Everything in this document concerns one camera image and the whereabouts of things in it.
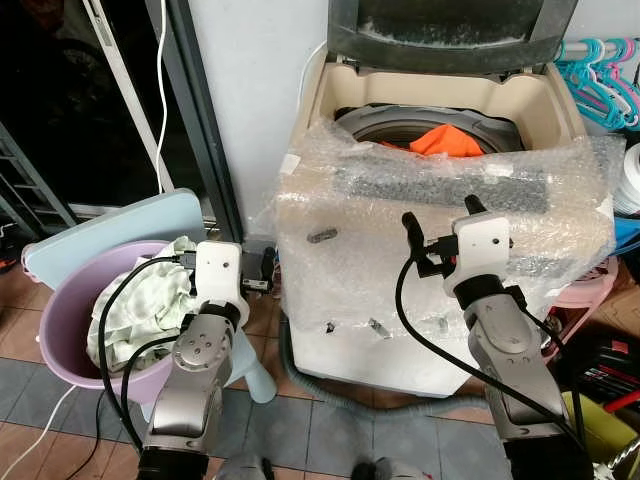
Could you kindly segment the beige top-load washing machine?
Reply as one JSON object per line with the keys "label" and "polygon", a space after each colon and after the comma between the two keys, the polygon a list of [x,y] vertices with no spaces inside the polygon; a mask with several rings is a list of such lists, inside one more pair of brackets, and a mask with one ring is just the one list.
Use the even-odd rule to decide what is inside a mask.
{"label": "beige top-load washing machine", "polygon": [[[315,125],[330,122],[340,128],[348,116],[402,122],[417,113],[440,113],[452,125],[479,118],[506,125],[520,142],[495,154],[554,148],[590,136],[561,73],[550,64],[526,67],[503,78],[430,76],[360,69],[317,56],[308,61],[298,87],[297,113],[283,164]],[[392,140],[365,140],[340,129],[358,142],[396,148]],[[283,301],[282,308],[294,365],[302,372],[416,396],[452,396],[465,383],[460,369],[420,346],[404,329],[402,335],[392,335],[380,325],[306,332],[285,314]]]}

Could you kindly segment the teal plastic clothes hanger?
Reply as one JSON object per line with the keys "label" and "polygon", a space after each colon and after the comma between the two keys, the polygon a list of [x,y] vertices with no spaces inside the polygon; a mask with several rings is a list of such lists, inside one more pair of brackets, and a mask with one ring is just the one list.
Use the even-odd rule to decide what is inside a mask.
{"label": "teal plastic clothes hanger", "polygon": [[[632,59],[639,54],[639,40],[635,38],[637,49]],[[556,65],[564,82],[570,88],[577,109],[591,120],[607,129],[607,131],[639,131],[639,115],[631,113],[630,106],[622,99],[620,92],[612,87],[605,78],[608,61],[612,59],[614,47],[607,38],[582,38],[580,41],[564,41],[559,46]],[[639,87],[632,79],[627,79]]]}

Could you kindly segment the grey washing machine lid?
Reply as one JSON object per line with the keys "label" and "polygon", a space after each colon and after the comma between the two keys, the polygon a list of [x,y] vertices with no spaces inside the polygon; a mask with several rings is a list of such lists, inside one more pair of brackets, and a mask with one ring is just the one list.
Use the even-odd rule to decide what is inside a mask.
{"label": "grey washing machine lid", "polygon": [[326,47],[362,67],[500,74],[558,58],[579,0],[329,0]]}

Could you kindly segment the pink plastic clothes hanger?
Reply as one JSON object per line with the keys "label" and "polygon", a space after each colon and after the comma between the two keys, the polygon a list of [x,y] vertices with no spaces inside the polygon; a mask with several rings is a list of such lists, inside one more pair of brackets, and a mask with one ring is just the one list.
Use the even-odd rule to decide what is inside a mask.
{"label": "pink plastic clothes hanger", "polygon": [[635,55],[637,45],[635,38],[608,38],[609,45],[614,47],[612,59],[608,61],[605,78],[612,84],[617,92],[620,92],[622,99],[630,106],[631,113],[639,115],[640,97],[636,91],[635,84],[630,79],[622,77],[622,64],[630,60]]}

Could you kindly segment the clear bubble wrap sheet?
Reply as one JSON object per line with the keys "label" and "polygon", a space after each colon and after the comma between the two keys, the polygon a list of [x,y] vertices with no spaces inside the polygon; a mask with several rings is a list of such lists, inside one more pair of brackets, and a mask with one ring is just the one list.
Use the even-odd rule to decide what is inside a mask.
{"label": "clear bubble wrap sheet", "polygon": [[614,250],[613,191],[626,142],[617,134],[476,157],[422,156],[358,142],[334,123],[303,133],[261,223],[274,234],[283,305],[306,332],[404,330],[394,288],[410,253],[404,212],[429,239],[448,236],[465,198],[511,223],[506,283],[532,314]]}

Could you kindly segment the pale green crumpled cloth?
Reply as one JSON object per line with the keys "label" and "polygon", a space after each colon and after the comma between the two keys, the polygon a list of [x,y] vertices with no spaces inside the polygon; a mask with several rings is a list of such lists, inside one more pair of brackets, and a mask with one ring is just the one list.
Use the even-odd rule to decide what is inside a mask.
{"label": "pale green crumpled cloth", "polygon": [[[196,251],[197,243],[186,236],[174,239],[156,257]],[[99,324],[102,310],[111,294],[119,289],[129,271],[116,275],[93,303],[86,353],[93,366],[99,366]],[[156,262],[147,266],[116,298],[106,316],[105,358],[111,375],[120,376],[128,358],[151,340],[177,335],[184,317],[197,307],[192,293],[191,274],[177,262]],[[147,349],[134,361],[133,370],[147,369],[172,351],[173,340]]]}

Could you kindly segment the pink plastic basin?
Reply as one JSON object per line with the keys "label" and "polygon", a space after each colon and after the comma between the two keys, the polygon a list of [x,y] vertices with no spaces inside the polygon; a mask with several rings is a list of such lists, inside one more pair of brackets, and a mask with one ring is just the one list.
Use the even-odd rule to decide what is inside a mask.
{"label": "pink plastic basin", "polygon": [[580,276],[575,282],[559,289],[558,296],[552,303],[552,314],[548,315],[550,320],[561,310],[585,308],[585,314],[572,323],[561,325],[548,321],[550,326],[556,326],[556,333],[564,343],[568,343],[571,335],[588,323],[589,317],[607,300],[613,291],[618,273],[620,273],[620,260],[616,256],[611,256],[596,265],[588,274]]}

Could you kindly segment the light blue plastic stool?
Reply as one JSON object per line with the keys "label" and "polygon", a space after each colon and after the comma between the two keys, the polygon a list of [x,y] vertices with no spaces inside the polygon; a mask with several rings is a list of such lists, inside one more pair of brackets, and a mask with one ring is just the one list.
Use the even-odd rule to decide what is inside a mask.
{"label": "light blue plastic stool", "polygon": [[[195,242],[210,239],[197,197],[186,188],[118,207],[42,239],[23,252],[23,268],[54,293],[74,270],[99,253],[134,242],[169,243],[182,236]],[[227,387],[244,379],[253,401],[266,403],[275,397],[275,381],[244,333],[233,335],[230,365]]]}

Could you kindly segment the blue plastic basin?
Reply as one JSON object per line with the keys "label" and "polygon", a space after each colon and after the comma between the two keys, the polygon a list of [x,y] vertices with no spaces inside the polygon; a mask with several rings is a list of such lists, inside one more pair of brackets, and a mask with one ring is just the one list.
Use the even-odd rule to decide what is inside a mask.
{"label": "blue plastic basin", "polygon": [[639,218],[621,218],[614,216],[614,238],[616,238],[616,246],[611,256],[621,256],[623,253],[636,250],[640,246],[640,219]]}

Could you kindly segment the white jar with green lid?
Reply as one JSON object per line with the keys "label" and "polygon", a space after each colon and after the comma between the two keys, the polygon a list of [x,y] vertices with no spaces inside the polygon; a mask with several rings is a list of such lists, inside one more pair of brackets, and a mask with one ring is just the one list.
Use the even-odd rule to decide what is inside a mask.
{"label": "white jar with green lid", "polygon": [[623,155],[622,177],[614,191],[614,212],[637,215],[640,211],[640,143],[628,147]]}

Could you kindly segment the purple plastic basin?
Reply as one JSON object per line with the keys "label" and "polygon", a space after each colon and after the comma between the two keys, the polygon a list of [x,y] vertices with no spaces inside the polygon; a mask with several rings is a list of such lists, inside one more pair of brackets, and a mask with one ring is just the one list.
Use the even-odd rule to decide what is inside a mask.
{"label": "purple plastic basin", "polygon": [[[86,353],[93,303],[116,275],[125,271],[131,273],[146,259],[156,257],[155,253],[163,250],[166,244],[169,243],[134,242],[99,253],[87,264],[74,270],[61,287],[52,293],[41,319],[40,342],[45,364],[59,378],[84,389],[102,389],[99,366],[93,366]],[[119,289],[111,294],[101,317],[108,316],[109,308],[124,289],[125,285],[120,284]],[[154,403],[170,370],[172,361],[168,356],[146,369],[132,370],[127,393],[129,401]],[[113,388],[119,389],[122,375],[115,378],[110,376]]]}

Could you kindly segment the grey right robot foot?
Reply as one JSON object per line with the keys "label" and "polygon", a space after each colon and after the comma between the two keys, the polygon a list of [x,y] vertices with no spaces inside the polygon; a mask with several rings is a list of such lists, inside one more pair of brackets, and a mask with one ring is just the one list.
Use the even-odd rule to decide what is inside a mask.
{"label": "grey right robot foot", "polygon": [[374,467],[375,480],[435,480],[420,467],[392,457],[381,457]]}

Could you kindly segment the yellow-green plastic dustpan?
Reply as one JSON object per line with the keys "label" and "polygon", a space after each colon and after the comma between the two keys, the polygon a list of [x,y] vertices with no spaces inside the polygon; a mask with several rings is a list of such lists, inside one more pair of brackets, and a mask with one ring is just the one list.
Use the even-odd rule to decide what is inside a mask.
{"label": "yellow-green plastic dustpan", "polygon": [[[575,413],[573,413],[573,393],[562,393],[564,407],[566,407],[567,419],[576,426]],[[632,440],[639,438],[635,428],[627,425],[625,421],[618,419],[613,413],[608,413],[595,403],[593,399],[580,396],[580,406],[584,408],[582,420],[585,421],[585,444],[589,449],[589,456],[593,467],[605,465],[614,460],[618,454],[623,453]],[[614,480],[630,480],[631,465],[634,461],[628,456],[612,468]]]}

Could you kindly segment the white slanted bar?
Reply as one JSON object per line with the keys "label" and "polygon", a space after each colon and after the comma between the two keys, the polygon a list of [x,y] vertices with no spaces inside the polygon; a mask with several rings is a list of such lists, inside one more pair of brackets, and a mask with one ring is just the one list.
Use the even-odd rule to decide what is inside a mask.
{"label": "white slanted bar", "polygon": [[163,168],[163,161],[160,160],[159,150],[157,150],[157,141],[155,140],[155,134],[152,132],[150,122],[148,122],[145,110],[143,110],[140,96],[134,88],[131,76],[127,67],[125,67],[125,61],[120,52],[118,42],[116,42],[113,29],[110,27],[108,17],[106,17],[105,10],[102,9],[100,0],[81,0],[86,9],[88,18],[95,32],[97,41],[100,42],[101,50],[104,51],[106,59],[108,59],[108,65],[111,70],[111,77],[113,77],[116,87],[119,88],[122,93],[125,108],[128,113],[131,114],[131,119],[134,124],[134,128],[137,129],[137,133],[140,134],[143,147],[151,157],[151,164],[154,166],[156,172],[160,172]]}

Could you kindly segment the dark grey door frame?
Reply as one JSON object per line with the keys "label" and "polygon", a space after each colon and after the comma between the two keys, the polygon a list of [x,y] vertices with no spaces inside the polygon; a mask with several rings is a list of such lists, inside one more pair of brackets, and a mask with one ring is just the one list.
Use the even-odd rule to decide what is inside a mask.
{"label": "dark grey door frame", "polygon": [[189,0],[143,0],[152,26],[165,32],[159,42],[166,82],[195,155],[202,187],[216,225],[229,241],[243,242],[246,227],[221,140],[215,106]]}

